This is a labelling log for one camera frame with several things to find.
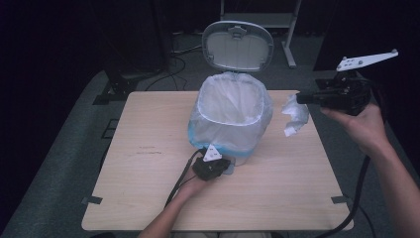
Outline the person's left hand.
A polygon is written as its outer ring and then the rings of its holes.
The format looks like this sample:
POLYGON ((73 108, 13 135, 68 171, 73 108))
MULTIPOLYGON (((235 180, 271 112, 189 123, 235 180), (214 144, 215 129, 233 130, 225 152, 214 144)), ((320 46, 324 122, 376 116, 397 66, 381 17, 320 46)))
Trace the person's left hand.
POLYGON ((202 180, 197 176, 193 176, 185 181, 179 188, 175 198, 183 202, 189 200, 191 197, 200 193, 203 189, 207 188, 213 183, 212 180, 202 180))

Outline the clear plastic bin liner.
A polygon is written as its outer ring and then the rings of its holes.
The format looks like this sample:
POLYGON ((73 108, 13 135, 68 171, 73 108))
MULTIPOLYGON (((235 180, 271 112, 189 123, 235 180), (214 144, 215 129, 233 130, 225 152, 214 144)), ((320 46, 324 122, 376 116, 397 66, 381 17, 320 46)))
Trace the clear plastic bin liner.
POLYGON ((225 72, 202 83, 188 122, 188 139, 201 149, 246 158, 260 142, 273 114, 265 86, 246 73, 225 72))

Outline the person's right hand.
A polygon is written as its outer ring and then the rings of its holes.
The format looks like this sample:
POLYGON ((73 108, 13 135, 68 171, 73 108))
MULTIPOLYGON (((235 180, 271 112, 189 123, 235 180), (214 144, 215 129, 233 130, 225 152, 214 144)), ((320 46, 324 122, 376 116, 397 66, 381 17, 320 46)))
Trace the person's right hand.
POLYGON ((371 158, 384 154, 391 148, 378 106, 370 103, 357 116, 329 108, 322 108, 321 112, 341 124, 361 150, 371 158))

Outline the black floor outlet plate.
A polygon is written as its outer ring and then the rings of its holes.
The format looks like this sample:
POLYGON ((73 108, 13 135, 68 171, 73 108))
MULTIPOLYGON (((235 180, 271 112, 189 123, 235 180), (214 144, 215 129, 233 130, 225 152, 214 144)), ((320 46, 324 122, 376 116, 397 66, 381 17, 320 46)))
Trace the black floor outlet plate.
POLYGON ((102 132, 101 138, 102 139, 112 139, 117 127, 118 127, 119 120, 118 119, 110 119, 108 124, 106 125, 104 131, 102 132))

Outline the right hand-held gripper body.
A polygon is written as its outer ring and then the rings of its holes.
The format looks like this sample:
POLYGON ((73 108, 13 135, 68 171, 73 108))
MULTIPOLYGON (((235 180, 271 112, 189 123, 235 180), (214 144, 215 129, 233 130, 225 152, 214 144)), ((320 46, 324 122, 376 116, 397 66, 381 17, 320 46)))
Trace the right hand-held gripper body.
POLYGON ((336 67, 336 88, 322 90, 322 107, 344 111, 350 115, 358 115, 368 105, 371 90, 377 84, 361 76, 358 70, 369 65, 389 60, 398 56, 398 50, 388 53, 347 58, 343 57, 336 67))

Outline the white tissue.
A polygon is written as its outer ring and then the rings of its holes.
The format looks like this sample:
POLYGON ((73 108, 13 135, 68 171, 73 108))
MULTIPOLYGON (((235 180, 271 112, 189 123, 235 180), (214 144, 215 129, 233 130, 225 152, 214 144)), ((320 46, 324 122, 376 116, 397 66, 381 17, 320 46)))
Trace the white tissue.
POLYGON ((290 120, 284 128, 286 137, 297 134, 309 121, 309 110, 307 106, 305 104, 299 104, 295 94, 287 97, 286 103, 281 108, 281 113, 290 117, 290 120))

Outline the white metal stand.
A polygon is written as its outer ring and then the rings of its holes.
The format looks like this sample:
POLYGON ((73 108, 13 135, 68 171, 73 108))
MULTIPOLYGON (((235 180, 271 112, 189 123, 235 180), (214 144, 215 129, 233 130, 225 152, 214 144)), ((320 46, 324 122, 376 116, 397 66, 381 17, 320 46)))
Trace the white metal stand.
POLYGON ((294 9, 290 13, 231 13, 225 10, 225 0, 220 0, 220 19, 227 21, 245 21, 255 23, 267 29, 287 29, 287 38, 281 43, 287 64, 297 68, 290 49, 302 0, 295 0, 294 9))

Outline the white pedal bin grey lid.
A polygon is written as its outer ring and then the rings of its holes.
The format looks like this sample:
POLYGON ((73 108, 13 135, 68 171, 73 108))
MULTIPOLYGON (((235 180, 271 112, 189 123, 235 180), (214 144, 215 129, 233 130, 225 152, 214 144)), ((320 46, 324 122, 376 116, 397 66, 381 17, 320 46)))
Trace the white pedal bin grey lid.
MULTIPOLYGON (((273 39, 263 27, 241 21, 219 21, 209 25, 202 35, 202 51, 207 63, 221 73, 246 73, 252 75, 266 68, 273 53, 273 39)), ((198 149, 204 156, 204 150, 198 149)), ((224 174, 230 174, 250 157, 232 157, 224 174)))

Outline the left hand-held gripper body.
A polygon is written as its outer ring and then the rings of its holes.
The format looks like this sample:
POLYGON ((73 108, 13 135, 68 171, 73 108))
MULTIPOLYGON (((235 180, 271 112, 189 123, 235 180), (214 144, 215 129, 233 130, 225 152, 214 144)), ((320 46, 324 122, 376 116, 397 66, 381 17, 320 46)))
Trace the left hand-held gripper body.
POLYGON ((210 180, 219 177, 230 164, 230 160, 224 159, 213 145, 209 145, 204 150, 204 156, 194 162, 192 169, 200 179, 210 180))

